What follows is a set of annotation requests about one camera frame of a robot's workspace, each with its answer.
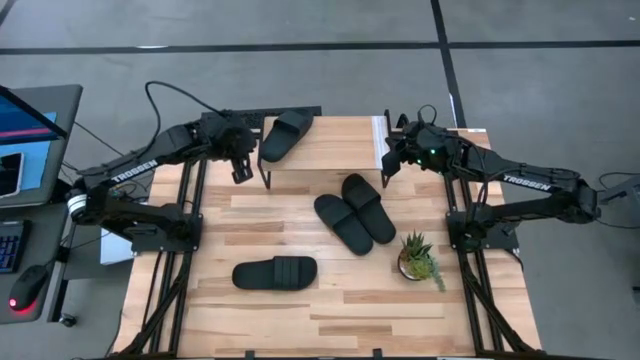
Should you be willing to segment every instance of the plant pot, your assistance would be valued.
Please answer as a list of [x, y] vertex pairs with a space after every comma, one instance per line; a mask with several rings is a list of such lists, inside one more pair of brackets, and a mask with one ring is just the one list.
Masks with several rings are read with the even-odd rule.
[[398, 270], [400, 271], [400, 274], [402, 274], [402, 276], [404, 276], [404, 278], [407, 279], [407, 280], [422, 281], [422, 279], [418, 279], [416, 277], [413, 277], [411, 274], [409, 274], [409, 271], [406, 268], [406, 265], [400, 259], [401, 256], [402, 256], [402, 253], [400, 253], [400, 255], [398, 255]]

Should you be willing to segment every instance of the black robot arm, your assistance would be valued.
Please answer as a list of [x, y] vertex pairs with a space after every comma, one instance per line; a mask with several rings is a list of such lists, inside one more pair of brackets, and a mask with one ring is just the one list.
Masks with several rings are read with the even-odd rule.
[[[477, 146], [455, 132], [416, 121], [404, 126], [402, 134], [386, 139], [390, 147], [383, 159], [383, 173], [392, 176], [400, 163], [417, 164], [431, 170], [471, 182], [483, 183], [485, 200], [474, 204], [473, 216], [466, 217], [466, 235], [483, 238], [498, 223], [557, 218], [584, 224], [599, 216], [597, 192], [571, 170], [544, 168], [514, 162], [496, 152]], [[502, 181], [550, 193], [545, 199], [489, 206], [487, 183]]]
[[155, 207], [117, 198], [110, 189], [161, 165], [198, 160], [231, 161], [233, 180], [241, 183], [253, 177], [249, 153], [255, 146], [253, 133], [233, 112], [203, 114], [159, 133], [150, 146], [80, 171], [67, 194], [69, 213], [77, 224], [100, 225], [131, 240], [133, 251], [192, 251], [197, 217], [177, 204]]

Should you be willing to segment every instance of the potted plant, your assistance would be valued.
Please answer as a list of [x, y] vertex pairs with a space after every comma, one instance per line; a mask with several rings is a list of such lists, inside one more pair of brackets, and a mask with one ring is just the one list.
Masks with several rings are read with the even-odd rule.
[[398, 255], [398, 270], [411, 281], [433, 279], [440, 291], [445, 291], [444, 281], [436, 259], [429, 254], [432, 244], [424, 244], [422, 233], [409, 234], [402, 240], [402, 251]]

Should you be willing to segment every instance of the keyboard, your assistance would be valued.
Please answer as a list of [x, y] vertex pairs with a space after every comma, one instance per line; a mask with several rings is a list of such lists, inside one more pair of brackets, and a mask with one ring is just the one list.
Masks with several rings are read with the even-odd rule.
[[18, 271], [29, 221], [0, 221], [0, 274]]

